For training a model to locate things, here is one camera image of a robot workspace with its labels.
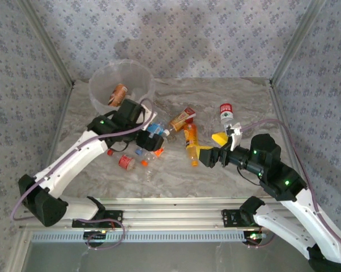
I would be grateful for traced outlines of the bottle brown orange label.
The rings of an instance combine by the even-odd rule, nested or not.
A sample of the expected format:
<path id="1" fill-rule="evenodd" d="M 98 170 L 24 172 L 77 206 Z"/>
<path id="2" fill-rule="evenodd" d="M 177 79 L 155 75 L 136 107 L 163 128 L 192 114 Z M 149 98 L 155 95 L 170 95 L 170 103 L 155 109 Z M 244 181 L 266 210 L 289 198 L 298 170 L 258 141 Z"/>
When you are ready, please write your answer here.
<path id="1" fill-rule="evenodd" d="M 128 88 L 124 84 L 118 84 L 114 88 L 109 101 L 108 105 L 111 107 L 119 107 L 127 95 Z"/>

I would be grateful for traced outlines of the clear bottle red green label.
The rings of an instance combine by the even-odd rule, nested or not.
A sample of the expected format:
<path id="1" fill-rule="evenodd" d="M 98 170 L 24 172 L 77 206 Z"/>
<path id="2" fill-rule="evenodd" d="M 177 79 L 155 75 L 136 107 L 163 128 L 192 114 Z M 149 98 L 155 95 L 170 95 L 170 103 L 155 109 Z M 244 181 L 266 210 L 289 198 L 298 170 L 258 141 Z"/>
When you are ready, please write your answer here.
<path id="1" fill-rule="evenodd" d="M 230 103 L 224 103 L 220 105 L 220 122 L 226 128 L 232 126 L 234 122 L 234 115 L 232 105 Z"/>

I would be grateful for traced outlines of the clear bottle blue label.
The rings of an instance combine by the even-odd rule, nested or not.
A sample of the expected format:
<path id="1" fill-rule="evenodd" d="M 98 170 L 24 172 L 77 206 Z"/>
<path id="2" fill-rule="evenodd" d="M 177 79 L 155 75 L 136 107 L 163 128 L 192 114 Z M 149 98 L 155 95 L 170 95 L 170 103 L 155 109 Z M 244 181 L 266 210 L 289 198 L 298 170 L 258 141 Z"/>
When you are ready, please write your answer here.
<path id="1" fill-rule="evenodd" d="M 162 136 L 163 138 L 170 140 L 170 132 L 168 125 L 163 122 L 153 122 L 147 127 L 149 137 L 153 138 L 155 135 Z"/>

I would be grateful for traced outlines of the orange juice plastic bottle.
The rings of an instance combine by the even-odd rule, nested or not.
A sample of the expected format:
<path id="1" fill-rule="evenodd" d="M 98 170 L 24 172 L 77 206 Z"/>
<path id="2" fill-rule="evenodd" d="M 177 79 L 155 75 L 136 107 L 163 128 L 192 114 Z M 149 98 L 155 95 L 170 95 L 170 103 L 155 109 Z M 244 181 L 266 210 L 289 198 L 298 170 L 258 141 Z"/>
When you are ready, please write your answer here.
<path id="1" fill-rule="evenodd" d="M 186 124 L 184 126 L 184 135 L 186 141 L 186 151 L 187 155 L 191 161 L 192 167 L 198 166 L 198 136 L 197 136 L 197 126 L 194 123 Z"/>

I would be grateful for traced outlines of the clear bottle blue cap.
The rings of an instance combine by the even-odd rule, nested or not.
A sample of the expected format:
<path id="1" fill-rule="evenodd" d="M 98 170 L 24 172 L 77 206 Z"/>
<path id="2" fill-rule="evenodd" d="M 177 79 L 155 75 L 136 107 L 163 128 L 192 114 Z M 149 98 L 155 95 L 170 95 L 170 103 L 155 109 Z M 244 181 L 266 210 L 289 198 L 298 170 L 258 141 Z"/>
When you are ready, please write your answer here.
<path id="1" fill-rule="evenodd" d="M 156 151 L 147 151 L 143 148 L 136 148 L 135 149 L 135 153 L 138 156 L 140 156 L 140 158 L 142 160 L 146 160 L 146 161 L 154 160 L 154 159 L 160 157 L 163 152 L 164 152 L 163 147 L 161 147 L 160 149 L 158 149 Z"/>

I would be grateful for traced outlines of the yellow red juice carton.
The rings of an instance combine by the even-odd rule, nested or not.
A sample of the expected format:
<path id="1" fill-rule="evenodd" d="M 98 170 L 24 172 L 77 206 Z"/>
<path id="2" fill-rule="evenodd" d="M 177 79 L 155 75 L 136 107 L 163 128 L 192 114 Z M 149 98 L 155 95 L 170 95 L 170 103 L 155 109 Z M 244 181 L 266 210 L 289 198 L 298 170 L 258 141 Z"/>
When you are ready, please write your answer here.
<path id="1" fill-rule="evenodd" d="M 171 130 L 179 131 L 189 122 L 189 120 L 192 121 L 195 116 L 196 112 L 190 107 L 187 107 L 170 121 L 169 127 Z"/>

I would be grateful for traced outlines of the clear bottle orange cap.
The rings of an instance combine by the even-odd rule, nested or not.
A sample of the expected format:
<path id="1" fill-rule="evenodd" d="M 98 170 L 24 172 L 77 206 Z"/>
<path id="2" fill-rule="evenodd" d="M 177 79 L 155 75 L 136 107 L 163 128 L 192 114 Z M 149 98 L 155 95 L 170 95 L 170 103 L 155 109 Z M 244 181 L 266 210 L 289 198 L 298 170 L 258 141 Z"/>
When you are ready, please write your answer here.
<path id="1" fill-rule="evenodd" d="M 144 172 L 144 179 L 147 182 L 151 182 L 156 174 L 156 162 L 154 160 L 143 160 L 141 165 Z"/>

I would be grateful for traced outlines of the small circuit board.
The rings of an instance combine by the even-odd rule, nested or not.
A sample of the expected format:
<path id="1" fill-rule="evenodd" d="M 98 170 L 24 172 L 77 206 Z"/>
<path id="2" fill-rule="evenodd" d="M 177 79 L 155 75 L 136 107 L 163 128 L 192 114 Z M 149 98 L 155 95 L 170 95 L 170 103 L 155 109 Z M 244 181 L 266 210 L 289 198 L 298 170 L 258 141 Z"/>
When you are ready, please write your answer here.
<path id="1" fill-rule="evenodd" d="M 244 236 L 246 239 L 246 243 L 249 245 L 259 245 L 264 238 L 266 238 L 266 234 L 263 232 L 255 232 L 255 231 L 245 231 Z"/>
<path id="2" fill-rule="evenodd" d="M 85 231 L 83 240 L 104 240 L 106 238 L 106 231 Z"/>

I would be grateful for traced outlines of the aluminium side rail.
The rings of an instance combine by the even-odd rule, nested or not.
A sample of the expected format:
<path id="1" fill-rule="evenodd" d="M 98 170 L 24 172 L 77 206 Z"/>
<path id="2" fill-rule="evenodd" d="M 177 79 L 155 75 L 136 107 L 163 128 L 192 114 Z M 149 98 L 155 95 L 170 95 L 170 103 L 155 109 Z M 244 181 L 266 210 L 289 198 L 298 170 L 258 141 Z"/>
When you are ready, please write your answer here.
<path id="1" fill-rule="evenodd" d="M 66 98 L 64 100 L 61 115 L 58 120 L 57 130 L 50 148 L 49 156 L 46 160 L 45 165 L 48 166 L 53 160 L 59 142 L 63 121 L 66 115 L 67 107 L 69 104 L 71 93 L 74 89 L 75 82 L 72 82 L 72 86 L 69 88 Z M 7 260 L 5 272 L 21 272 L 25 263 L 28 248 L 31 244 L 31 238 L 33 230 L 28 229 L 27 226 L 23 228 L 20 225 L 16 225 L 19 232 L 14 237 L 13 245 L 10 251 L 10 256 Z"/>
<path id="2" fill-rule="evenodd" d="M 303 250 L 309 258 L 309 265 L 314 272 L 341 272 L 341 230 L 326 215 L 317 203 L 316 194 L 308 173 L 297 153 L 295 143 L 289 131 L 288 122 L 282 109 L 278 94 L 270 87 L 276 115 L 274 122 L 283 127 L 285 136 L 291 145 L 293 156 L 298 161 L 302 175 L 306 180 L 306 189 L 301 189 L 296 195 L 295 201 L 282 201 L 286 207 L 299 220 L 314 240 L 313 246 L 307 246 Z"/>

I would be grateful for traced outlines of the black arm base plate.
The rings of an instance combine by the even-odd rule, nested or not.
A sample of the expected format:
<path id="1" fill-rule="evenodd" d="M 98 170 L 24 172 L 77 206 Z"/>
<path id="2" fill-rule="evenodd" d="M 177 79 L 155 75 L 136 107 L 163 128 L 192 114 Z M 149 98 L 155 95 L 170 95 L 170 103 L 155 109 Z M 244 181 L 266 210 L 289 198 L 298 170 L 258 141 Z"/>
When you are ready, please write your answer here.
<path id="1" fill-rule="evenodd" d="M 254 227 L 258 224 L 247 213 L 237 209 L 224 209 L 221 211 L 224 227 Z"/>
<path id="2" fill-rule="evenodd" d="M 121 228 L 119 223 L 110 222 L 108 219 L 117 220 L 122 223 L 122 210 L 99 210 L 91 219 L 91 222 L 83 222 L 80 220 L 72 221 L 72 228 Z"/>

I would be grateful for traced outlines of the long aluminium base rail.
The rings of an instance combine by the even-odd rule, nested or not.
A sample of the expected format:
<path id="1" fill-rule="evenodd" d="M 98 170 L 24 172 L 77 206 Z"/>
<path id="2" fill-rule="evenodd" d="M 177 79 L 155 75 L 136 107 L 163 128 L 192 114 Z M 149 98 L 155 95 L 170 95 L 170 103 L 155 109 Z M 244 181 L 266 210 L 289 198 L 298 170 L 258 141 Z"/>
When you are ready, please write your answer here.
<path id="1" fill-rule="evenodd" d="M 64 217 L 52 229 L 71 228 L 74 219 L 94 218 L 102 211 L 122 212 L 122 224 L 130 231 L 198 231 L 223 227 L 221 211 L 238 209 L 247 198 L 119 198 L 99 199 L 65 197 Z"/>

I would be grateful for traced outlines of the aluminium corner post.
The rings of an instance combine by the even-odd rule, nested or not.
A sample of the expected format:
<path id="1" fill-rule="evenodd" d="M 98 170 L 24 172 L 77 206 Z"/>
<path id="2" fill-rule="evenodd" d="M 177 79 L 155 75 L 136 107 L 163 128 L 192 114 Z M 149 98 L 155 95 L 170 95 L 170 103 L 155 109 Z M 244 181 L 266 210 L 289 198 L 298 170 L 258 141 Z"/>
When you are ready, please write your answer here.
<path id="1" fill-rule="evenodd" d="M 303 16 L 297 24 L 297 28 L 292 35 L 282 58 L 270 78 L 270 84 L 272 87 L 276 87 L 280 83 L 326 2 L 327 0 L 310 0 Z"/>
<path id="2" fill-rule="evenodd" d="M 62 81 L 67 87 L 73 86 L 73 80 L 61 60 L 54 43 L 48 35 L 45 27 L 43 26 L 40 17 L 37 15 L 30 0 L 16 0 L 25 17 L 27 18 L 29 25 L 33 28 L 37 38 L 41 42 L 42 48 L 45 50 L 48 58 L 55 67 L 57 73 L 61 77 Z"/>

